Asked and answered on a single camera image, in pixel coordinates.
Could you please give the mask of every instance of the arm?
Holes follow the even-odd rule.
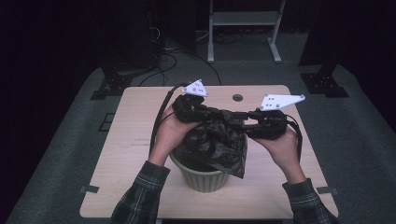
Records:
[[[199,124],[180,122],[173,114],[172,106],[163,112],[163,118],[151,154],[114,209],[111,223],[149,224],[157,219],[161,191],[170,172],[163,167],[165,161],[186,133]]]
[[[338,223],[315,193],[311,179],[305,178],[297,156],[297,138],[288,128],[276,140],[254,139],[265,147],[282,170],[287,183],[282,187],[288,194],[296,223]]]

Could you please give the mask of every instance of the person's left hand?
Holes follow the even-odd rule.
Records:
[[[181,141],[183,141],[186,133],[199,124],[199,122],[181,122],[177,119],[172,106],[169,106],[163,112],[162,122],[158,129],[156,141],[148,157],[148,161],[163,166],[168,155],[181,143]]]

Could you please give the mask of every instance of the black plastic bag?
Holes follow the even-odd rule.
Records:
[[[230,111],[221,110],[221,118],[209,120],[189,131],[174,149],[175,158],[184,166],[201,172],[220,170],[239,178],[244,177],[247,138],[241,130],[229,127]]]

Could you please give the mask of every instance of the gray carpet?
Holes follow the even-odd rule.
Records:
[[[308,93],[300,73],[316,72],[318,67],[297,66],[307,34],[278,36],[282,64],[274,64],[266,36],[245,35],[240,42],[215,45],[212,65],[222,84],[281,84],[289,87],[292,94],[304,94],[306,100],[297,108],[329,186],[339,191],[334,199],[340,221],[395,223],[395,133],[361,91],[356,78],[342,66],[335,69],[333,76],[349,98]],[[198,46],[197,52],[205,58],[206,45]],[[214,71],[199,58],[185,53],[172,55],[177,58],[177,65],[165,72],[165,86],[198,78],[205,85],[219,85]],[[163,69],[173,62],[172,57],[162,56]],[[131,85],[138,85],[147,76],[136,77]],[[90,183],[106,141],[106,133],[98,129],[106,113],[116,112],[120,101],[119,96],[90,100],[103,78],[102,71],[97,69],[81,88],[7,223],[109,222],[108,218],[79,215],[84,197],[79,189]],[[163,77],[158,75],[143,86],[162,84]]]

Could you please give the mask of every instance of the ribbed bucket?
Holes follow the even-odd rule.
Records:
[[[230,177],[230,175],[225,174],[222,171],[194,171],[176,160],[172,153],[170,154],[170,157],[173,163],[180,169],[187,185],[196,191],[202,193],[214,192],[218,189],[221,189],[227,183],[228,177]]]

